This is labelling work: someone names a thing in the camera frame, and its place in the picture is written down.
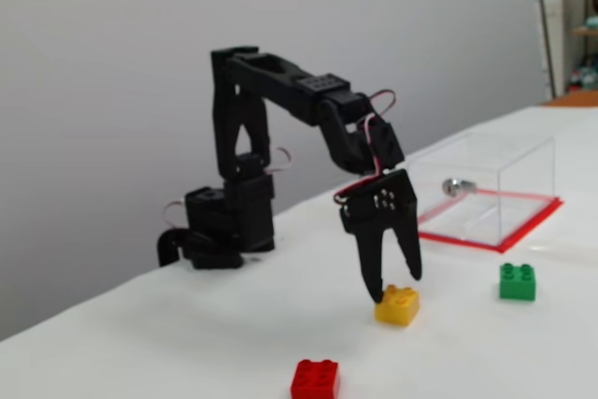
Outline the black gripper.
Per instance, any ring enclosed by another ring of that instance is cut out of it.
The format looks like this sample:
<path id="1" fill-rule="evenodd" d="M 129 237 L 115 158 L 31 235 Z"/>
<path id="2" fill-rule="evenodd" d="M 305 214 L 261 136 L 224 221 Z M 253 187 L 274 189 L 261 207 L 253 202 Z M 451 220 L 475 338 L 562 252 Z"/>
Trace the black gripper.
<path id="1" fill-rule="evenodd" d="M 378 175 L 375 182 L 349 194 L 340 209 L 340 216 L 345 231 L 356 239 L 365 287 L 372 300 L 379 304 L 383 298 L 384 233 L 393 228 L 407 268 L 415 280 L 421 280 L 422 261 L 417 196 L 406 170 L 398 168 L 405 160 L 398 138 L 392 126 L 381 117 L 371 119 L 367 131 Z"/>

